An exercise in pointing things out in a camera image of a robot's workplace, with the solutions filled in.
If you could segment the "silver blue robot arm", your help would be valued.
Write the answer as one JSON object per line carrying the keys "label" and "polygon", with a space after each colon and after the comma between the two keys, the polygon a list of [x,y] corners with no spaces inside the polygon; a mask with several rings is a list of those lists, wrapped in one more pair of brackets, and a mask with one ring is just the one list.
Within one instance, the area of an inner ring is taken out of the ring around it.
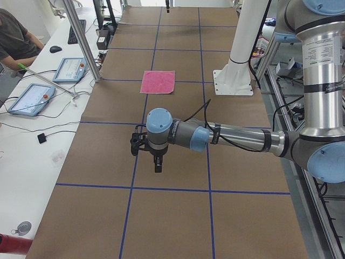
{"label": "silver blue robot arm", "polygon": [[275,38],[302,43],[305,125],[300,132],[246,129],[215,122],[173,119],[163,108],[147,116],[145,148],[161,172],[171,144],[203,151],[207,144],[271,152],[294,161],[327,183],[344,181],[344,125],[340,50],[344,1],[279,1]]}

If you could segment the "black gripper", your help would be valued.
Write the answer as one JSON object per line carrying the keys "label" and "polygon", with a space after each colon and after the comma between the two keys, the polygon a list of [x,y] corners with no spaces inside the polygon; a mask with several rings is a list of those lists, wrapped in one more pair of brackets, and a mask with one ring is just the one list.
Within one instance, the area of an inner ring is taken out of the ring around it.
{"label": "black gripper", "polygon": [[162,162],[163,162],[163,156],[167,153],[168,149],[152,149],[150,153],[154,157],[154,163],[155,163],[155,173],[161,173],[162,172]]}

